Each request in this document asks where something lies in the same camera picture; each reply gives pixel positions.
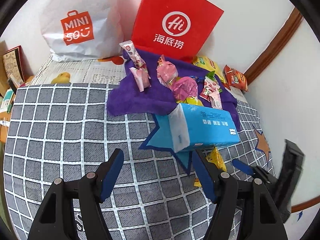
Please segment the yellow triangular snack packet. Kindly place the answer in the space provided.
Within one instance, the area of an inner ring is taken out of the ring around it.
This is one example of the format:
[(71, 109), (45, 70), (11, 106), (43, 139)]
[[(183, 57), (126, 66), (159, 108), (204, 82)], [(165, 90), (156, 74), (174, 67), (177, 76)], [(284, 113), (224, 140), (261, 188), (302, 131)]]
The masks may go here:
[[(200, 100), (196, 100), (196, 99), (191, 99), (190, 102), (191, 105), (195, 105), (198, 107), (203, 107), (202, 103), (200, 102)], [(217, 132), (217, 129), (206, 129), (206, 131), (209, 132), (209, 135), (213, 135), (213, 132)], [(225, 166), (225, 163), (223, 161), (222, 155), (220, 154), (219, 150), (217, 149), (216, 146), (213, 147), (213, 150), (206, 155), (206, 160), (209, 163), (213, 163), (217, 166), (218, 169), (227, 172), (227, 168)], [(196, 175), (195, 180), (194, 180), (194, 186), (195, 187), (202, 187), (201, 183), (200, 183), (200, 179), (198, 178), (198, 176)]]

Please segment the magenta snack packet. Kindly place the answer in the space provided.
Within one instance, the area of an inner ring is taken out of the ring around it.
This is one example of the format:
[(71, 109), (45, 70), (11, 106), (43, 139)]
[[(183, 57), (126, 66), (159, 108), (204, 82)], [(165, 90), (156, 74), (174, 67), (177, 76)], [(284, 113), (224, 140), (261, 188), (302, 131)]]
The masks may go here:
[(172, 84), (172, 93), (177, 102), (183, 102), (187, 98), (197, 98), (198, 85), (191, 77), (181, 77)]

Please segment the strawberry lychee jelly packet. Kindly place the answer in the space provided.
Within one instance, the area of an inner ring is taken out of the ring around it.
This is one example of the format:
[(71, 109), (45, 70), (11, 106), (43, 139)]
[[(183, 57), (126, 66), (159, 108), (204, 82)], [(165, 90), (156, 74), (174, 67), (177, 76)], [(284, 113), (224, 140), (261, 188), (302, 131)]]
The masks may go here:
[(200, 97), (210, 102), (209, 95), (215, 92), (220, 93), (220, 85), (215, 77), (205, 77), (203, 90)]

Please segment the grey checked bed sheet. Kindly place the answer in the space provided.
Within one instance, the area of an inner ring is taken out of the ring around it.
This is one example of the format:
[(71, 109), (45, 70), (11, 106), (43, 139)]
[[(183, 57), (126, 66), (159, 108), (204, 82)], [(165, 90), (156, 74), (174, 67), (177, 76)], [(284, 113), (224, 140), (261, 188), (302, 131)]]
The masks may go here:
[(101, 205), (113, 239), (203, 239), (215, 206), (168, 152), (142, 150), (149, 113), (110, 116), (107, 84), (36, 85), (17, 91), (4, 151), (4, 191), (15, 235), (27, 239), (56, 178), (77, 180), (119, 148), (124, 164)]

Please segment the red paper shopping bag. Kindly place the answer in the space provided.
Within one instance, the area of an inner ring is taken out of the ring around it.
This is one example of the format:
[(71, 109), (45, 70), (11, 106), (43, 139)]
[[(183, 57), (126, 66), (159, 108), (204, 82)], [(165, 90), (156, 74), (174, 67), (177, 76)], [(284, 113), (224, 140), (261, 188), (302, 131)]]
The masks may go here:
[(223, 13), (207, 0), (141, 0), (131, 40), (138, 49), (191, 61)]

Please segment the pink snack packet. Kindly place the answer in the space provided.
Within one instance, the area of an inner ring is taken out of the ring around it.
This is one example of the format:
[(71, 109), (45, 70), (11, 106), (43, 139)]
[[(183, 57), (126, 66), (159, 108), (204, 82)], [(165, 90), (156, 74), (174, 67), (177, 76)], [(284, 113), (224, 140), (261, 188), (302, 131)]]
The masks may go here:
[(176, 79), (178, 78), (178, 71), (176, 66), (167, 61), (164, 55), (161, 55), (158, 60), (157, 65), (157, 79), (160, 84), (172, 90), (172, 86)]

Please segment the pink peach candy packet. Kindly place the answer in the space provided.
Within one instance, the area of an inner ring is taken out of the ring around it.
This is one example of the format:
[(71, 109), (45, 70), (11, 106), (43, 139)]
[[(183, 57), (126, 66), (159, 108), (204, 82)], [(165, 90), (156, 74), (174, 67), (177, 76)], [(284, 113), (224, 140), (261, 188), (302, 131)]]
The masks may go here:
[(130, 72), (132, 73), (140, 92), (143, 92), (146, 88), (151, 87), (148, 70), (146, 68), (142, 67), (137, 69), (135, 67), (131, 67)]

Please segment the green triangular snack packet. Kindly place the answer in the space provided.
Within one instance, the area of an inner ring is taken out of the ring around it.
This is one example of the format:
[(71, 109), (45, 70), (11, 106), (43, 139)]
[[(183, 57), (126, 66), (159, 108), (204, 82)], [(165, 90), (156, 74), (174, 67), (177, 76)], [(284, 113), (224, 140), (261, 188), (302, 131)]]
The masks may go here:
[(209, 93), (212, 93), (216, 90), (218, 90), (220, 93), (222, 92), (222, 88), (219, 85), (218, 79), (215, 77), (215, 71), (209, 72), (206, 75), (205, 82), (205, 87), (209, 91)]

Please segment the long pink candy bar wrapper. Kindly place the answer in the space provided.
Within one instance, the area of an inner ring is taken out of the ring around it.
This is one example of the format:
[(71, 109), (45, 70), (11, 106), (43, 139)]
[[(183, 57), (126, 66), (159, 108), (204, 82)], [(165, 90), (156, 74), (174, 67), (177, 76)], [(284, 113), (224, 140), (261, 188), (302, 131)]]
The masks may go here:
[(135, 45), (133, 44), (133, 41), (131, 40), (124, 41), (124, 42), (121, 42), (119, 45), (121, 46), (121, 48), (123, 48), (127, 52), (127, 54), (129, 55), (129, 58), (133, 61), (137, 69), (146, 67), (146, 62), (139, 55), (138, 51), (135, 48)]

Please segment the patterned gift box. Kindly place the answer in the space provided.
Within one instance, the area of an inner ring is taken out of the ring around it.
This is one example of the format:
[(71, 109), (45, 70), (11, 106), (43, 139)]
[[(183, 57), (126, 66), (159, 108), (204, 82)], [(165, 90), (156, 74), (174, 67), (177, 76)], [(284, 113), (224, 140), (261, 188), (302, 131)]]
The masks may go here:
[(3, 56), (4, 70), (9, 79), (20, 87), (25, 83), (24, 66), (22, 60), (22, 47), (17, 46), (8, 50)]

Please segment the brown wooden door frame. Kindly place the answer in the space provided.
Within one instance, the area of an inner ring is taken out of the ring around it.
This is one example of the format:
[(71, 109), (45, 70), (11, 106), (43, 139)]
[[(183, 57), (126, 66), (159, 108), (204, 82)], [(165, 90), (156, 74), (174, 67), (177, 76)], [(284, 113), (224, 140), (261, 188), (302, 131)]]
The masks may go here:
[(250, 85), (278, 56), (282, 49), (291, 40), (303, 20), (303, 15), (297, 8), (294, 8), (270, 44), (251, 64), (248, 70), (245, 71), (244, 75), (247, 79), (248, 85)]

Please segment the orange chips bag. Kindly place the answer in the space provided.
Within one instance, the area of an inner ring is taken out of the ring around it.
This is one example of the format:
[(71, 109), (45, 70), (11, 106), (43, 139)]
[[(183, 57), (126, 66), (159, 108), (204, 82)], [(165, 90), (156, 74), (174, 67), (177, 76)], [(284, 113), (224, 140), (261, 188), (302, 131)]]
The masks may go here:
[(234, 68), (229, 67), (228, 65), (225, 65), (223, 73), (226, 81), (225, 86), (228, 89), (230, 89), (231, 87), (235, 87), (244, 92), (248, 92), (248, 83), (244, 74)]

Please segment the blue tissue pack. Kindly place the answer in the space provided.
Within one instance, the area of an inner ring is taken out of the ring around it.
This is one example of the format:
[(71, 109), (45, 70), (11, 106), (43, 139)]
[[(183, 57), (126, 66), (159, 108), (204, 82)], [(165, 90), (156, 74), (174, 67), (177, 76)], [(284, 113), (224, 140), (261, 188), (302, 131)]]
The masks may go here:
[(168, 114), (175, 153), (202, 147), (228, 147), (240, 141), (228, 111), (180, 103)]

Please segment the blue cookie packet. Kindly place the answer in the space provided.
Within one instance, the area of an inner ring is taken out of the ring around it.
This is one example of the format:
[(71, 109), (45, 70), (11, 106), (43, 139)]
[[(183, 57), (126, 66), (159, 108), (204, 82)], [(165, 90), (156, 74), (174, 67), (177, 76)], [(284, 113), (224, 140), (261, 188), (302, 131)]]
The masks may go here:
[(204, 83), (204, 80), (205, 80), (205, 77), (198, 77), (195, 75), (191, 75), (189, 77), (192, 78), (193, 80), (195, 80), (197, 83)]

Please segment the purple towel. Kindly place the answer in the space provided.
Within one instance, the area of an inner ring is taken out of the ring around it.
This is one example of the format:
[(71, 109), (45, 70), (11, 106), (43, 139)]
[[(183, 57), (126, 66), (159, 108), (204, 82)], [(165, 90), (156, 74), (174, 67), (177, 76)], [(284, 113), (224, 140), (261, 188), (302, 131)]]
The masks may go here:
[[(106, 109), (108, 114), (112, 116), (133, 114), (133, 113), (150, 113), (158, 115), (166, 115), (177, 106), (172, 91), (163, 86), (157, 79), (157, 61), (160, 55), (150, 53), (138, 49), (139, 55), (146, 62), (146, 66), (151, 77), (151, 87), (140, 92), (130, 68), (134, 67), (132, 60), (126, 51), (123, 51), (125, 62), (125, 71), (127, 76), (120, 81), (117, 88), (112, 89), (108, 94)], [(165, 59), (175, 65), (180, 77), (195, 76), (205, 77), (209, 72), (199, 68), (191, 63), (165, 57)], [(238, 132), (242, 130), (239, 115), (237, 112), (237, 100), (229, 93), (222, 82), (215, 75), (222, 92), (220, 98), (222, 109), (228, 111), (233, 119)]]

